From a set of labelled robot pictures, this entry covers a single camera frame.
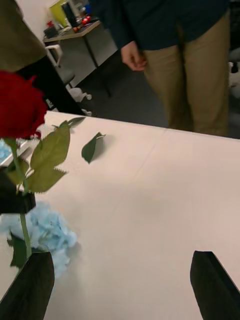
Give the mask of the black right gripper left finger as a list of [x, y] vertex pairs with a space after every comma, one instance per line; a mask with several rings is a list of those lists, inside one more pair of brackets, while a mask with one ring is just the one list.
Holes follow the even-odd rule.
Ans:
[[2, 320], [43, 320], [55, 284], [50, 252], [33, 253], [0, 301]]

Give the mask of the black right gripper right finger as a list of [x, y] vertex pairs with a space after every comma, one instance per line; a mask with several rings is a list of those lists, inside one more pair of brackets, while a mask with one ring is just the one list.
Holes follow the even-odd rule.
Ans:
[[211, 251], [195, 251], [190, 283], [204, 320], [240, 319], [240, 291]]

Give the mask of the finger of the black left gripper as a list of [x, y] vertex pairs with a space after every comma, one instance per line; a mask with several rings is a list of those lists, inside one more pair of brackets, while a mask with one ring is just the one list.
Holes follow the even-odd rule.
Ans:
[[0, 170], [0, 214], [27, 214], [36, 206], [33, 193], [17, 193], [17, 187], [10, 181], [4, 169]]

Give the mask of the person's hand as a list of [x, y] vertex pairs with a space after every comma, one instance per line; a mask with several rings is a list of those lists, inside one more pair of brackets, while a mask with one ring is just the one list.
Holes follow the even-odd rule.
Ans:
[[136, 43], [131, 41], [120, 49], [121, 60], [134, 72], [143, 72], [147, 65], [146, 58], [139, 51]]

